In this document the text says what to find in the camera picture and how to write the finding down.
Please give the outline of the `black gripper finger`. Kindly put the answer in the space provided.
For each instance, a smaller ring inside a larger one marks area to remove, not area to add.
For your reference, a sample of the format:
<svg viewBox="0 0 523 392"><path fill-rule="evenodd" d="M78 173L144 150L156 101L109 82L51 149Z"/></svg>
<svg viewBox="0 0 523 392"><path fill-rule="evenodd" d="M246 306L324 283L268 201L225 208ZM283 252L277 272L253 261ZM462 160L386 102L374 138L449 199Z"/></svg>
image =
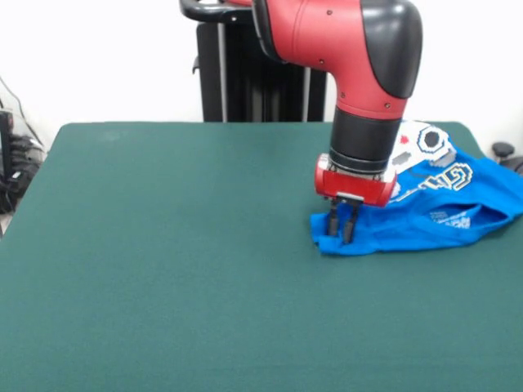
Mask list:
<svg viewBox="0 0 523 392"><path fill-rule="evenodd" d="M355 227L359 218L359 212L360 212L360 201L352 201L350 202L351 205L351 214L347 218L344 228L343 228L343 243L349 244L352 243L354 234L355 234Z"/></svg>
<svg viewBox="0 0 523 392"><path fill-rule="evenodd" d="M327 229L327 235L330 237L337 236L337 232L339 229L339 219L337 214L337 206L339 204L339 201L337 198L332 198L330 200L330 208L329 208L329 214L328 214L328 229Z"/></svg>

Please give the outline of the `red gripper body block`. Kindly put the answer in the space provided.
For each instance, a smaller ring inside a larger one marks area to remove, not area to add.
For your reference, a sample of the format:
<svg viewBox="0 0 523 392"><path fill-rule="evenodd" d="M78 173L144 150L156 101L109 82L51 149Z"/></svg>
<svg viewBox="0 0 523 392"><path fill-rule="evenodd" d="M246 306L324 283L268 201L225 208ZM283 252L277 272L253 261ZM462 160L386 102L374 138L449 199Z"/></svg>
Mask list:
<svg viewBox="0 0 523 392"><path fill-rule="evenodd" d="M377 176L342 171L333 165L328 154L321 154L315 166L315 192L326 198L350 199L384 207L391 199L397 177L394 169L386 169Z"/></svg>

